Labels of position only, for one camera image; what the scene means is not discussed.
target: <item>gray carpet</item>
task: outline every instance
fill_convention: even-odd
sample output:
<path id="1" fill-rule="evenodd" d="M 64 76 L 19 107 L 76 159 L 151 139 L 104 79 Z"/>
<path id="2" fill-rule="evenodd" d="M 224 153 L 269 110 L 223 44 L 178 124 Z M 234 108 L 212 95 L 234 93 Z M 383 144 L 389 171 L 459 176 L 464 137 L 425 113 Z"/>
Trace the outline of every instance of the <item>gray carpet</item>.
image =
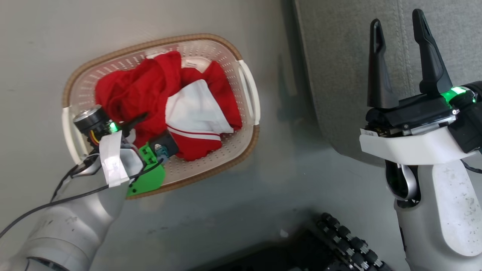
<path id="1" fill-rule="evenodd" d="M 482 80 L 480 0 L 295 0 L 309 83 L 324 138 L 336 151 L 381 165 L 363 153 L 370 22 L 378 18 L 385 58 L 399 98 L 418 94 L 422 80 L 412 11 L 424 11 L 454 85 Z"/>

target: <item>green led light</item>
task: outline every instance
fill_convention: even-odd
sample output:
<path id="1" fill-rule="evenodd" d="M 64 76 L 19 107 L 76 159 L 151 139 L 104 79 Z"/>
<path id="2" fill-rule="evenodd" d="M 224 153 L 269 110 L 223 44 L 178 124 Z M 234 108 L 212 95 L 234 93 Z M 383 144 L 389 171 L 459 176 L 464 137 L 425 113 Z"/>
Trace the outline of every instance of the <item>green led light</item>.
<path id="1" fill-rule="evenodd" d="M 115 122 L 111 122 L 109 124 L 109 128 L 110 128 L 110 132 L 111 133 L 115 133 L 117 132 L 119 129 L 117 128 L 117 125 L 115 124 Z"/>
<path id="2" fill-rule="evenodd" d="M 459 94 L 465 93 L 465 91 L 466 90 L 461 88 L 461 87 L 453 87 L 449 91 L 444 92 L 441 95 L 445 98 L 445 100 L 448 103 L 450 100 L 452 100 L 453 97 L 455 97 Z"/>

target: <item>wire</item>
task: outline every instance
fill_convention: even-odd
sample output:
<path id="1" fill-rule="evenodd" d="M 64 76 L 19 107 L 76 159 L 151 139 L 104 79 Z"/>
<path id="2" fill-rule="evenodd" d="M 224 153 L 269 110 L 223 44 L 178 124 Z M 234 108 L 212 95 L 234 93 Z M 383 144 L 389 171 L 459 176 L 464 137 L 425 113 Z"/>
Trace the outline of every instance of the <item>wire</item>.
<path id="1" fill-rule="evenodd" d="M 467 168 L 468 170 L 470 170 L 472 172 L 475 172 L 475 173 L 482 174 L 482 169 L 471 167 L 466 162 L 464 162 L 462 159 L 460 159 L 460 160 L 462 161 L 462 164 L 464 164 L 464 167 Z"/>
<path id="2" fill-rule="evenodd" d="M 44 204 L 42 206 L 39 206 L 37 208 L 34 208 L 26 213 L 24 213 L 23 215 L 19 216 L 17 219 L 15 219 L 12 223 L 10 223 L 4 230 L 2 230 L 2 232 L 0 232 L 0 238 L 2 238 L 5 233 L 11 229 L 13 226 L 15 226 L 15 224 L 17 224 L 20 220 L 26 218 L 27 216 L 41 210 L 41 209 L 44 209 L 44 208 L 47 208 L 47 207 L 52 207 L 52 206 L 55 206 L 55 205 L 59 205 L 59 204 L 62 204 L 62 203 L 66 203 L 66 202 L 69 202 L 69 201 L 72 201 L 72 200 L 76 200 L 76 199 L 80 199 L 80 198 L 83 198 L 83 197 L 86 197 L 86 196 L 89 196 L 89 195 L 92 195 L 92 194 L 95 194 L 97 192 L 100 192 L 102 190 L 106 190 L 107 188 L 109 188 L 108 185 L 106 186 L 103 186 L 103 187 L 100 187 L 100 188 L 97 188 L 96 190 L 92 190 L 90 192 L 87 192 L 87 193 L 84 193 L 84 194 L 80 194 L 80 195 L 77 195 L 77 196 L 73 196 L 73 197 L 69 197 L 69 198 L 65 198 L 65 199 L 61 199 L 61 200 L 58 200 L 58 201 L 54 201 L 54 202 L 51 202 L 51 203 L 47 203 L 47 204 Z"/>
<path id="3" fill-rule="evenodd" d="M 137 151 L 137 153 L 140 153 L 139 148 L 137 148 L 137 146 L 134 145 L 134 144 L 126 143 L 126 144 L 123 144 L 122 146 L 123 147 L 130 147 L 131 149 L 134 149 L 135 151 Z"/>
<path id="4" fill-rule="evenodd" d="M 89 155 L 87 155 L 86 157 L 84 157 L 84 159 L 82 160 L 82 162 L 80 164 L 77 164 L 75 165 L 74 167 L 72 167 L 68 172 L 67 174 L 65 174 L 65 176 L 60 180 L 59 184 L 57 185 L 57 187 L 55 188 L 54 190 L 54 193 L 52 195 L 52 198 L 50 199 L 50 202 L 54 201 L 54 198 L 57 196 L 57 193 L 59 192 L 59 190 L 62 188 L 62 186 L 64 185 L 64 182 L 65 180 L 67 180 L 67 178 L 69 176 L 72 175 L 72 173 L 85 161 L 87 160 L 87 158 L 90 158 L 92 156 L 96 156 L 96 155 L 100 155 L 100 153 L 91 153 Z"/>
<path id="5" fill-rule="evenodd" d="M 132 175 L 132 176 L 129 176 L 129 180 L 132 180 L 132 179 L 135 179 L 135 178 L 139 178 L 140 176 L 142 176 L 142 175 L 144 175 L 144 174 L 146 174 L 146 173 L 148 173 L 148 172 L 153 171 L 155 168 L 157 168 L 157 167 L 160 166 L 160 165 L 161 165 L 161 163 L 157 163 L 157 164 L 155 164 L 153 167 L 151 167 L 151 168 L 149 168 L 149 169 L 147 169 L 147 170 L 145 170 L 145 171 L 141 171 L 141 172 L 139 172 L 139 173 L 137 173 L 137 174 L 134 174 L 134 175 Z"/>
<path id="6" fill-rule="evenodd" d="M 94 144 L 99 145 L 99 140 L 97 140 L 97 138 L 95 138 L 94 132 L 92 130 L 90 132 L 90 138 L 94 142 Z"/>
<path id="7" fill-rule="evenodd" d="M 157 168 L 158 166 L 160 166 L 161 163 L 157 163 L 155 164 L 153 167 L 145 170 L 145 171 L 142 171 L 142 172 L 139 172 L 135 175 L 132 175 L 132 176 L 129 176 L 129 179 L 134 179 L 134 178 L 139 178 L 140 176 L 148 173 L 148 172 L 151 172 L 153 171 L 155 168 Z M 57 192 L 59 191 L 59 189 L 62 187 L 64 181 L 70 176 L 70 174 L 72 174 L 72 172 L 74 170 L 77 169 L 79 165 L 75 165 L 74 167 L 72 167 L 68 172 L 67 174 L 65 174 L 65 176 L 62 178 L 62 180 L 60 181 L 60 183 L 57 185 L 57 188 L 55 188 L 55 191 L 54 191 L 54 194 L 52 196 L 52 199 L 51 199 L 51 202 L 50 203 L 47 203 L 47 204 L 44 204 L 42 206 L 39 206 L 37 208 L 34 208 L 26 213 L 24 213 L 23 215 L 19 216 L 17 219 L 15 219 L 12 223 L 10 223 L 4 230 L 2 230 L 2 232 L 0 232 L 0 238 L 2 238 L 6 232 L 8 232 L 8 230 L 10 230 L 13 226 L 15 226 L 15 224 L 17 224 L 20 220 L 26 218 L 27 216 L 39 211 L 39 210 L 42 210 L 42 209 L 45 209 L 45 208 L 48 208 L 48 207 L 52 207 L 52 206 L 55 206 L 55 205 L 59 205 L 59 204 L 62 204 L 62 203 L 66 203 L 66 202 L 69 202 L 69 201 L 72 201 L 72 200 L 76 200 L 76 199 L 80 199 L 80 198 L 83 198 L 83 197 L 86 197 L 86 196 L 89 196 L 89 195 L 92 195 L 92 194 L 95 194 L 95 193 L 98 193 L 102 190 L 106 190 L 109 188 L 109 185 L 105 185 L 105 186 L 102 186 L 100 188 L 97 188 L 95 190 L 92 190 L 90 192 L 87 192 L 87 193 L 84 193 L 84 194 L 80 194 L 80 195 L 77 195 L 77 196 L 73 196 L 73 197 L 69 197 L 69 198 L 65 198 L 65 199 L 61 199 L 61 200 L 58 200 L 58 201 L 52 201 L 54 200 L 54 198 L 57 196 Z"/>
<path id="8" fill-rule="evenodd" d="M 60 180 L 59 184 L 55 188 L 54 194 L 52 195 L 52 198 L 50 199 L 50 202 L 54 201 L 54 198 L 57 196 L 57 192 L 60 190 L 60 188 L 64 184 L 65 180 L 67 180 L 67 178 L 72 174 L 72 172 L 74 172 L 78 167 L 79 167 L 79 165 L 77 164 L 74 167 L 72 167 L 69 171 L 67 171 L 65 176 Z"/>

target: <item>basket rim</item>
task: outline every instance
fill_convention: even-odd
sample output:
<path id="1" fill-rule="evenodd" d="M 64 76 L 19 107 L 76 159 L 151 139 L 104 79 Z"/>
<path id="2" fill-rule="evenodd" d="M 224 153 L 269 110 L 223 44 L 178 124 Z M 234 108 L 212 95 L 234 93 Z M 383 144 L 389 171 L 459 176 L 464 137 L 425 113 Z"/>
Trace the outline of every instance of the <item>basket rim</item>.
<path id="1" fill-rule="evenodd" d="M 87 70 L 97 65 L 100 65 L 112 59 L 116 59 L 123 55 L 132 54 L 138 51 L 142 51 L 142 50 L 146 50 L 154 47 L 159 47 L 159 46 L 179 43 L 179 42 L 185 42 L 185 41 L 205 41 L 205 40 L 215 41 L 217 43 L 220 43 L 221 45 L 228 48 L 231 51 L 231 53 L 233 53 L 236 60 L 238 61 L 242 60 L 240 52 L 238 51 L 238 49 L 236 49 L 236 47 L 234 47 L 234 45 L 231 42 L 229 42 L 228 40 L 218 35 L 209 34 L 209 33 L 183 35 L 183 36 L 176 36 L 176 37 L 144 42 L 141 44 L 133 45 L 124 49 L 120 49 L 120 50 L 105 54 L 89 62 L 86 62 L 82 66 L 78 67 L 67 80 L 67 83 L 64 88 L 64 93 L 62 95 L 62 107 L 67 108 L 70 106 L 70 94 L 72 93 L 72 88 L 74 86 L 74 83 L 77 81 L 80 75 L 82 75 L 84 72 L 86 72 Z"/>
<path id="2" fill-rule="evenodd" d="M 215 41 L 217 43 L 220 43 L 221 45 L 223 45 L 224 47 L 226 47 L 228 50 L 230 50 L 233 53 L 233 55 L 234 55 L 234 57 L 236 58 L 237 61 L 242 60 L 240 52 L 238 51 L 238 49 L 236 49 L 236 47 L 234 47 L 234 45 L 232 43 L 230 43 L 226 39 L 224 39 L 224 38 L 222 38 L 218 35 L 214 35 L 214 34 L 202 33 L 202 34 L 183 35 L 183 36 L 170 37 L 170 38 L 164 38 L 164 39 L 144 42 L 144 43 L 141 43 L 141 44 L 138 44 L 138 45 L 130 46 L 130 47 L 127 47 L 127 48 L 124 48 L 124 49 L 120 49 L 120 50 L 111 52 L 109 54 L 105 54 L 105 55 L 103 55 L 101 57 L 98 57 L 98 58 L 95 58 L 95 59 L 83 64 L 79 68 L 77 68 L 72 73 L 72 75 L 69 77 L 69 79 L 66 83 L 66 86 L 64 88 L 64 93 L 63 93 L 63 96 L 62 96 L 62 107 L 63 108 L 70 107 L 70 94 L 72 92 L 72 88 L 73 88 L 76 80 L 84 72 L 86 72 L 87 70 L 89 70 L 89 69 L 91 69 L 91 68 L 93 68 L 93 67 L 95 67 L 99 64 L 102 64 L 106 61 L 110 61 L 112 59 L 116 59 L 116 58 L 121 57 L 121 56 L 126 55 L 126 54 L 131 54 L 131 53 L 135 53 L 135 52 L 138 52 L 138 51 L 142 51 L 142 50 L 146 50 L 146 49 L 150 49 L 150 48 L 154 48 L 154 47 L 158 47 L 158 46 L 163 46 L 163 45 L 178 43 L 178 42 L 185 42 L 185 41 L 201 41 L 201 40 Z M 225 170 L 241 163 L 242 161 L 244 161 L 251 154 L 251 152 L 254 150 L 254 148 L 255 148 L 255 146 L 258 142 L 258 139 L 259 139 L 259 125 L 253 125 L 253 135 L 251 137 L 251 141 L 249 142 L 248 146 L 243 151 L 243 153 L 241 153 L 239 156 L 235 157 L 231 161 L 229 161 L 227 163 L 224 163 L 222 165 L 219 165 L 217 167 L 214 167 L 212 169 L 209 169 L 205 172 L 193 175 L 191 177 L 162 185 L 157 190 L 142 193 L 142 194 L 135 195 L 135 196 L 127 197 L 127 199 L 128 200 L 134 200 L 134 199 L 139 199 L 139 198 L 143 198 L 143 197 L 147 197 L 147 196 L 171 191 L 171 190 L 181 188 L 183 186 L 201 181 L 203 179 L 212 177 L 214 175 L 217 175 L 217 174 L 221 173 L 222 171 L 225 171 Z"/>

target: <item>black cable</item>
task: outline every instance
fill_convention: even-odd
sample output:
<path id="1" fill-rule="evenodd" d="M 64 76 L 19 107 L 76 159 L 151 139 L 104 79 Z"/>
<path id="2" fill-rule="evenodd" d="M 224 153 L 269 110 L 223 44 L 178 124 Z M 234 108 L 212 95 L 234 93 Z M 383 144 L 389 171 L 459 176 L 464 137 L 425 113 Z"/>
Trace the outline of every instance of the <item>black cable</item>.
<path id="1" fill-rule="evenodd" d="M 142 171 L 142 172 L 139 172 L 135 175 L 132 175 L 132 176 L 129 176 L 129 179 L 134 179 L 134 178 L 139 178 L 140 176 L 154 170 L 155 168 L 157 168 L 159 165 L 161 165 L 161 163 L 157 163 L 155 164 L 153 167 L 145 170 L 145 171 Z M 42 206 L 39 206 L 37 208 L 34 208 L 26 213 L 24 213 L 23 215 L 19 216 L 17 219 L 15 219 L 12 223 L 10 223 L 4 230 L 2 230 L 2 232 L 0 232 L 0 238 L 2 238 L 5 233 L 10 230 L 13 226 L 15 226 L 15 224 L 17 224 L 20 220 L 26 218 L 27 216 L 41 210 L 41 209 L 44 209 L 44 208 L 48 208 L 48 207 L 52 207 L 52 206 L 55 206 L 55 205 L 59 205 L 59 204 L 62 204 L 62 203 L 66 203 L 68 201 L 72 201 L 72 200 L 76 200 L 76 199 L 80 199 L 80 198 L 83 198 L 83 197 L 86 197 L 86 196 L 89 196 L 89 195 L 92 195 L 92 194 L 95 194 L 97 192 L 100 192 L 102 190 L 106 190 L 107 188 L 109 188 L 109 185 L 105 185 L 105 186 L 102 186 L 101 188 L 97 188 L 96 190 L 93 190 L 93 191 L 90 191 L 90 192 L 87 192 L 87 193 L 84 193 L 84 194 L 80 194 L 80 195 L 77 195 L 77 196 L 73 196 L 73 197 L 69 197 L 69 198 L 65 198 L 65 199 L 61 199 L 61 200 L 58 200 L 58 201 L 54 201 L 52 202 L 52 200 L 56 197 L 57 195 L 57 192 L 59 191 L 59 189 L 62 187 L 64 181 L 72 174 L 72 172 L 74 172 L 77 167 L 79 165 L 75 165 L 74 167 L 72 167 L 68 172 L 67 174 L 65 174 L 65 176 L 62 178 L 62 180 L 60 181 L 60 183 L 57 185 L 57 187 L 55 188 L 55 191 L 54 191 L 54 194 L 52 196 L 52 199 L 50 200 L 50 203 L 47 203 L 47 204 L 44 204 Z"/>
<path id="2" fill-rule="evenodd" d="M 161 163 L 158 162 L 158 163 L 155 164 L 153 167 L 151 167 L 151 168 L 149 168 L 149 169 L 147 169 L 147 170 L 145 170 L 145 171 L 141 171 L 141 172 L 139 172 L 139 173 L 137 173 L 137 174 L 134 174 L 134 175 L 132 175 L 132 176 L 129 176 L 129 180 L 132 180 L 132 179 L 135 179 L 135 178 L 139 178 L 140 176 L 142 176 L 142 175 L 144 175 L 144 174 L 146 174 L 146 173 L 148 173 L 148 172 L 153 171 L 156 167 L 158 167 L 158 166 L 160 166 L 160 165 L 161 165 Z"/>
<path id="3" fill-rule="evenodd" d="M 83 197 L 86 197 L 86 196 L 89 196 L 89 195 L 92 195 L 92 194 L 95 194 L 97 192 L 100 192 L 102 190 L 106 190 L 107 188 L 109 188 L 108 185 L 106 186 L 103 186 L 101 188 L 97 188 L 96 190 L 92 190 L 90 192 L 87 192 L 87 193 L 84 193 L 84 194 L 80 194 L 80 195 L 77 195 L 77 196 L 73 196 L 73 197 L 69 197 L 69 198 L 65 198 L 65 199 L 61 199 L 61 200 L 58 200 L 58 201 L 54 201 L 54 202 L 51 202 L 51 203 L 47 203 L 47 204 L 44 204 L 42 206 L 39 206 L 35 209 L 32 209 L 26 213 L 24 213 L 23 215 L 19 216 L 17 219 L 15 219 L 12 223 L 10 223 L 10 225 L 8 225 L 4 230 L 2 230 L 2 232 L 0 232 L 0 238 L 2 238 L 5 233 L 11 229 L 15 224 L 17 224 L 20 220 L 26 218 L 27 216 L 41 210 L 41 209 L 44 209 L 44 208 L 47 208 L 47 207 L 52 207 L 52 206 L 55 206 L 55 205 L 59 205 L 59 204 L 62 204 L 62 203 L 66 203 L 68 201 L 72 201 L 72 200 L 76 200 L 76 199 L 80 199 L 80 198 L 83 198 Z"/>
<path id="4" fill-rule="evenodd" d="M 65 180 L 67 180 L 67 178 L 72 174 L 72 172 L 74 172 L 77 168 L 79 167 L 79 165 L 75 165 L 74 167 L 72 167 L 68 172 L 67 174 L 65 174 L 65 176 L 60 180 L 59 184 L 57 185 L 57 187 L 55 188 L 55 191 L 54 191 L 54 194 L 52 195 L 52 198 L 50 199 L 50 202 L 53 202 L 54 201 L 54 198 L 57 196 L 57 192 L 59 192 L 60 188 L 62 187 L 62 185 L 64 184 Z"/>
<path id="5" fill-rule="evenodd" d="M 464 162 L 462 159 L 460 159 L 460 160 L 462 161 L 462 164 L 464 164 L 464 167 L 467 168 L 468 170 L 470 170 L 472 172 L 475 172 L 475 173 L 482 174 L 482 169 L 471 167 L 466 162 Z"/>

